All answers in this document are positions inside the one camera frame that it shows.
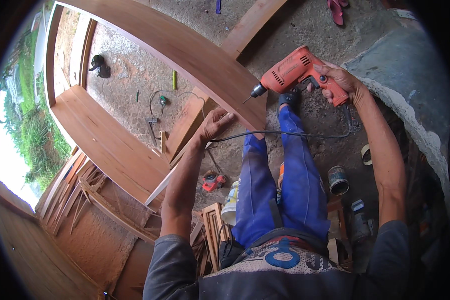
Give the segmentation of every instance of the blue work trousers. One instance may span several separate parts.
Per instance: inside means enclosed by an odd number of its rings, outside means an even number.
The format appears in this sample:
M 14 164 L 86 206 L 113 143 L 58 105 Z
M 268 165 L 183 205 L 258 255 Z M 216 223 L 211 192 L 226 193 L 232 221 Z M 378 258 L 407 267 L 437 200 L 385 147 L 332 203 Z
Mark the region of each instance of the blue work trousers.
M 278 117 L 282 131 L 302 133 L 303 125 L 289 106 Z M 284 172 L 278 209 L 283 226 L 304 231 L 326 243 L 330 221 L 320 174 L 305 137 L 282 134 Z M 276 184 L 268 167 L 267 144 L 254 135 L 245 137 L 242 170 L 236 202 L 236 226 L 232 233 L 248 248 L 275 228 L 269 201 L 276 198 Z

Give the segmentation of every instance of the pink sandal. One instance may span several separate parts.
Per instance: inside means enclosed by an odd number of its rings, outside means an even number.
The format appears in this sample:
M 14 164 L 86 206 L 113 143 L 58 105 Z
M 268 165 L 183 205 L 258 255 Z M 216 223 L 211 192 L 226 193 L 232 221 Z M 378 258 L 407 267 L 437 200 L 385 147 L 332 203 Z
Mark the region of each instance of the pink sandal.
M 343 19 L 343 11 L 341 7 L 341 3 L 339 3 L 339 0 L 327 0 L 328 8 L 330 9 L 331 18 L 337 25 L 343 25 L 344 19 Z

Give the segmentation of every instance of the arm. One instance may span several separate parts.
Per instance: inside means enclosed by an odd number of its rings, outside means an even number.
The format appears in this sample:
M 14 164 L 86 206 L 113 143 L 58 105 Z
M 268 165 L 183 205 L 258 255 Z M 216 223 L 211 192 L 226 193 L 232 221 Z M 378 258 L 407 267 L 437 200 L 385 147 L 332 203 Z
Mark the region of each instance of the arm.
M 314 68 L 318 73 L 333 78 L 348 92 L 365 127 L 378 189 L 379 227 L 392 220 L 405 222 L 407 179 L 402 153 L 395 135 L 366 86 L 346 70 L 331 63 L 325 64 L 325 66 L 314 65 Z M 332 92 L 322 90 L 322 93 L 328 102 L 332 103 Z
M 221 107 L 210 111 L 176 166 L 162 204 L 161 237 L 177 234 L 186 240 L 190 239 L 192 208 L 195 203 L 197 178 L 204 158 L 205 145 L 222 134 L 233 122 L 234 115 L 226 113 L 227 111 Z

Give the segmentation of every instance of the concrete floor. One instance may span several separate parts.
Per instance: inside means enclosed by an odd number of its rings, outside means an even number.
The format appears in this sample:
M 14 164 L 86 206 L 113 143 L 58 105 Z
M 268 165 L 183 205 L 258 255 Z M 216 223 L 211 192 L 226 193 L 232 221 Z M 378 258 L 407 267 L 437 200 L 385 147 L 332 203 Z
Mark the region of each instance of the concrete floor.
M 215 1 L 211 0 L 139 2 L 174 17 L 220 45 L 229 33 L 226 27 L 232 30 L 254 0 L 224 1 L 221 15 L 215 14 Z M 356 57 L 375 41 L 400 26 L 378 0 L 350 0 L 349 7 L 343 9 L 343 15 L 345 25 L 337 26 L 330 17 L 325 0 L 290 0 L 249 43 L 238 61 L 260 78 L 291 51 L 300 45 L 307 45 L 319 58 L 341 64 Z M 96 54 L 105 57 L 111 67 L 112 76 L 102 79 L 96 77 L 97 71 L 90 72 L 87 79 L 88 92 L 133 135 L 151 147 L 151 137 L 144 121 L 145 117 L 151 116 L 149 98 L 156 90 L 172 89 L 172 69 L 132 41 L 100 24 L 95 32 L 90 57 Z M 186 95 L 181 98 L 174 95 L 191 91 L 193 88 L 180 74 L 177 86 L 178 90 L 173 93 L 162 93 L 170 100 L 163 116 L 158 104 L 160 93 L 155 95 L 151 103 L 154 116 L 159 118 L 159 123 L 154 127 L 155 135 L 158 135 L 159 130 L 170 133 L 187 99 Z M 276 93 L 269 93 L 267 129 L 270 130 L 279 129 L 276 118 L 277 99 Z M 355 111 L 352 111 L 352 115 L 358 118 Z M 329 105 L 320 91 L 303 93 L 301 118 L 308 133 L 339 135 L 346 130 L 342 112 Z M 238 134 L 244 130 L 235 124 L 223 136 Z M 277 179 L 279 166 L 283 162 L 280 137 L 266 135 L 265 139 L 270 170 Z M 216 143 L 216 148 L 210 150 L 229 181 L 225 188 L 207 193 L 201 189 L 199 177 L 195 209 L 202 209 L 214 202 L 224 202 L 228 187 L 240 175 L 242 144 L 243 138 L 236 138 Z M 378 198 L 372 166 L 362 165 L 360 159 L 360 149 L 367 144 L 366 132 L 362 130 L 342 140 L 310 138 L 308 144 L 325 185 L 327 171 L 335 165 L 344 166 L 351 184 L 350 190 L 343 196 L 344 204 L 362 199 L 371 214 L 369 218 L 376 218 Z M 206 154 L 200 174 L 214 169 L 210 157 Z

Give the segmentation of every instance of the foot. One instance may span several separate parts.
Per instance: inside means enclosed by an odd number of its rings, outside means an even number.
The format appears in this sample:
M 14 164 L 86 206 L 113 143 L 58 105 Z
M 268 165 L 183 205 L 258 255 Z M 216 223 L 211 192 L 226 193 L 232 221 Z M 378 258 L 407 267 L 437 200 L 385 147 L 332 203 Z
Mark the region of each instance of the foot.
M 292 87 L 292 89 L 287 93 L 281 93 L 278 97 L 277 118 L 280 111 L 285 106 L 290 106 L 292 111 L 298 116 L 300 109 L 300 95 L 301 93 L 297 86 Z

